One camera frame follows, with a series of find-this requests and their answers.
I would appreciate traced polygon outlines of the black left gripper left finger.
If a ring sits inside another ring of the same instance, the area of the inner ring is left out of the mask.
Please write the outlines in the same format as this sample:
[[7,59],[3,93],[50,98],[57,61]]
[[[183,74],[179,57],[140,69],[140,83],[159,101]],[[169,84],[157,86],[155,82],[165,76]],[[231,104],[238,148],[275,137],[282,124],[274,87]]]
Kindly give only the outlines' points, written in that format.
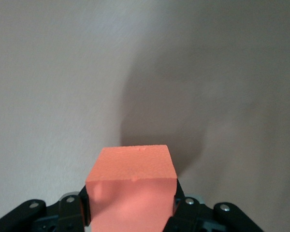
[[0,232],[84,232],[91,222],[86,187],[63,195],[55,204],[31,199],[0,218]]

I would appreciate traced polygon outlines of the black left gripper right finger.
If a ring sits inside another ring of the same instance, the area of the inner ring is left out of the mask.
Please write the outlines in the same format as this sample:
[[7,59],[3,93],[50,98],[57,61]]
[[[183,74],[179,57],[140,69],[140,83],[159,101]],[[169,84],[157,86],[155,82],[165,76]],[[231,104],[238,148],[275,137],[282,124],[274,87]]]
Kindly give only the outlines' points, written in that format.
[[233,203],[222,202],[209,208],[200,200],[186,196],[177,182],[173,215],[165,232],[262,232],[248,215]]

